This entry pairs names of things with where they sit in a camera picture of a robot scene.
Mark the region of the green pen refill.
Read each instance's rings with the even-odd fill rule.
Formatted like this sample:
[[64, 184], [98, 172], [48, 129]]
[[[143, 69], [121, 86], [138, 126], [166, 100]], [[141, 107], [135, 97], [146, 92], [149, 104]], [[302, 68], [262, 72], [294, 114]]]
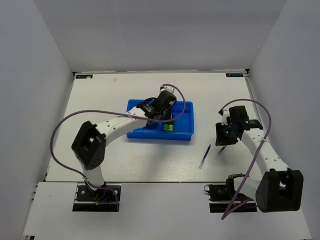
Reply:
[[225, 150], [226, 147], [227, 147], [226, 145], [223, 146], [223, 147], [219, 150], [219, 152], [217, 153], [217, 155], [220, 155], [220, 154]]

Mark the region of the green black highlighter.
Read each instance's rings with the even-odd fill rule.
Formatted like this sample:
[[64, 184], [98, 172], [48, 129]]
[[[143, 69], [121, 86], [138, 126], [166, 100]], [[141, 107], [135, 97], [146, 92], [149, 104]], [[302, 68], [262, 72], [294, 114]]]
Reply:
[[168, 124], [164, 124], [163, 125], [163, 130], [164, 131], [169, 131], [169, 125]]

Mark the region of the yellow black highlighter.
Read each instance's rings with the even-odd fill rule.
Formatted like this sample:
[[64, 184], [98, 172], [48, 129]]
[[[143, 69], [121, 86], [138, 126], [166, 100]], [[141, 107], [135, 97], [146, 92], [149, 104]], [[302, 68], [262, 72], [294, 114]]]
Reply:
[[173, 124], [169, 124], [168, 125], [168, 131], [170, 131], [170, 132], [174, 131], [174, 125]]

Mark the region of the blue pen refill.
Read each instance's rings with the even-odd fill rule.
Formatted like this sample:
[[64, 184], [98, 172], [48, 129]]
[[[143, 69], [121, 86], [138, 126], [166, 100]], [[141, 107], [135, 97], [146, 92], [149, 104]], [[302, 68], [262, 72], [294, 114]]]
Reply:
[[198, 166], [199, 169], [202, 169], [202, 168], [203, 168], [203, 165], [204, 165], [204, 163], [205, 163], [205, 160], [206, 160], [206, 158], [207, 158], [207, 155], [208, 155], [211, 147], [212, 147], [212, 145], [209, 144], [208, 147], [207, 147], [207, 149], [206, 149], [206, 151], [205, 151], [205, 153], [204, 153], [204, 156], [203, 156], [203, 158], [202, 158], [202, 160], [201, 160], [201, 162], [200, 162], [200, 164], [199, 164], [199, 166]]

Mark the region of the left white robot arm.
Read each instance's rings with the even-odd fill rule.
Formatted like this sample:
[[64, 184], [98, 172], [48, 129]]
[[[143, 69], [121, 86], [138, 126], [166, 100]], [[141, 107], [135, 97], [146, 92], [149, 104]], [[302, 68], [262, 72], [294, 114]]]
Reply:
[[174, 88], [163, 86], [159, 96], [151, 103], [145, 100], [130, 109], [126, 113], [129, 117], [117, 116], [96, 124], [86, 121], [81, 125], [71, 149], [80, 162], [83, 174], [91, 183], [88, 188], [90, 196], [99, 200], [106, 193], [100, 167], [105, 158], [106, 147], [129, 132], [154, 124], [154, 120], [168, 120], [176, 101]]

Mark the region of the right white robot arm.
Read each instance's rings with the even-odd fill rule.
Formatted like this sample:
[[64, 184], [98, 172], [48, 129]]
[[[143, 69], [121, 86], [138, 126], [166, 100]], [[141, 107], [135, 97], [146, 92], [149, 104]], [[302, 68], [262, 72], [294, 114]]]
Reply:
[[254, 200], [263, 213], [298, 211], [301, 207], [304, 176], [291, 169], [276, 153], [265, 137], [263, 126], [250, 119], [245, 106], [220, 110], [221, 122], [216, 123], [216, 146], [230, 146], [241, 141], [253, 156], [249, 165], [257, 164], [262, 178], [254, 180], [249, 174], [229, 175], [226, 195], [236, 200], [240, 196]]

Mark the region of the blue plastic divided tray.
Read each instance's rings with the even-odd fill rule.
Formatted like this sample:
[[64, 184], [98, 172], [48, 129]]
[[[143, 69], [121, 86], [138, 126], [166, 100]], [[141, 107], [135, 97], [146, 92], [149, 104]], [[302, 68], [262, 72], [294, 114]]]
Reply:
[[174, 126], [173, 131], [164, 131], [164, 123], [159, 122], [135, 129], [133, 132], [128, 132], [126, 136], [129, 139], [190, 141], [194, 134], [194, 108], [191, 101], [185, 102], [184, 113], [171, 125]]

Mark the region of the right table corner label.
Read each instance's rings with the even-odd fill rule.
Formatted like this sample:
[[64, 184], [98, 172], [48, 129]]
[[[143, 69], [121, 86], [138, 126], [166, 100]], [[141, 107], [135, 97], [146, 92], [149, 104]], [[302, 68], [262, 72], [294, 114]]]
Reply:
[[242, 73], [226, 73], [227, 78], [243, 78], [244, 75]]

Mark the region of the table corner label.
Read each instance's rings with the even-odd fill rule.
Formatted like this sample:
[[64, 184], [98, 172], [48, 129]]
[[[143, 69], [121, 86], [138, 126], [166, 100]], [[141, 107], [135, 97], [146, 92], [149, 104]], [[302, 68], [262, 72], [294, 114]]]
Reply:
[[243, 78], [244, 75], [242, 73], [226, 73], [227, 78]]
[[92, 79], [92, 74], [78, 74], [75, 76], [76, 79]]

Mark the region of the left table corner label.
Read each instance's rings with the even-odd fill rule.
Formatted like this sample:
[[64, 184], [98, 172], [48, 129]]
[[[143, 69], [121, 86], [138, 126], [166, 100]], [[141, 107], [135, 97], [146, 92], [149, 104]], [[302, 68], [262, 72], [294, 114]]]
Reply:
[[78, 74], [75, 76], [76, 79], [92, 79], [92, 74]]

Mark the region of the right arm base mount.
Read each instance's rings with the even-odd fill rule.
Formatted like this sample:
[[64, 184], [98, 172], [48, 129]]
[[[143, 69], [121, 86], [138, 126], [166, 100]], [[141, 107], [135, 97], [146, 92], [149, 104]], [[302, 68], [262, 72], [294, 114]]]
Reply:
[[[224, 184], [206, 184], [203, 190], [209, 196], [210, 213], [224, 213], [232, 199], [232, 195], [227, 192], [227, 187]], [[250, 200], [234, 212], [254, 213], [257, 212], [257, 206], [253, 200]]]

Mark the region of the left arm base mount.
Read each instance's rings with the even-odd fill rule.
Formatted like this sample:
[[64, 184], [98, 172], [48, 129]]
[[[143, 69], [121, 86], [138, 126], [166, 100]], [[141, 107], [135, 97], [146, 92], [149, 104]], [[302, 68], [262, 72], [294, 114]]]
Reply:
[[112, 190], [98, 189], [91, 191], [85, 184], [78, 185], [75, 192], [73, 212], [118, 212], [118, 204], [121, 198], [121, 185], [109, 185]]

